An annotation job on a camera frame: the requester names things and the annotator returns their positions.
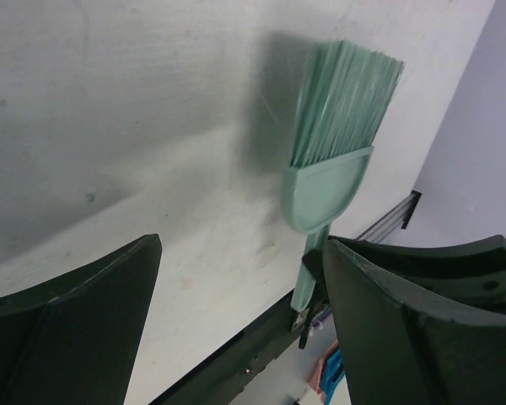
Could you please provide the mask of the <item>green hand brush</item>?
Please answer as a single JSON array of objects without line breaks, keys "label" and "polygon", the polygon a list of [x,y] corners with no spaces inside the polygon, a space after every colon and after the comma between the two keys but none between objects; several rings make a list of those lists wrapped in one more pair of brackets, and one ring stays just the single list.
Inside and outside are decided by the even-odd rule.
[{"label": "green hand brush", "polygon": [[354,199],[405,63],[349,40],[316,42],[299,92],[282,212],[320,250]]}]

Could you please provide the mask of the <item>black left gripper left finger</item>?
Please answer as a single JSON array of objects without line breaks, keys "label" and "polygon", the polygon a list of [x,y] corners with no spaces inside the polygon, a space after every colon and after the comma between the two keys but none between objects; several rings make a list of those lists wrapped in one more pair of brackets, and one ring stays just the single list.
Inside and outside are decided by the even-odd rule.
[{"label": "black left gripper left finger", "polygon": [[162,255],[144,235],[0,297],[0,404],[122,404]]}]

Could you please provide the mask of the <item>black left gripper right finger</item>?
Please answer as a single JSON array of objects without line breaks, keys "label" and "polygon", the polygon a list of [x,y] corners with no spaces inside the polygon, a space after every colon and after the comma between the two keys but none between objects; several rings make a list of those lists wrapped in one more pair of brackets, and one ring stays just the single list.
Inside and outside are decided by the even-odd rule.
[{"label": "black left gripper right finger", "polygon": [[354,404],[506,404],[506,239],[332,236],[326,289]]}]

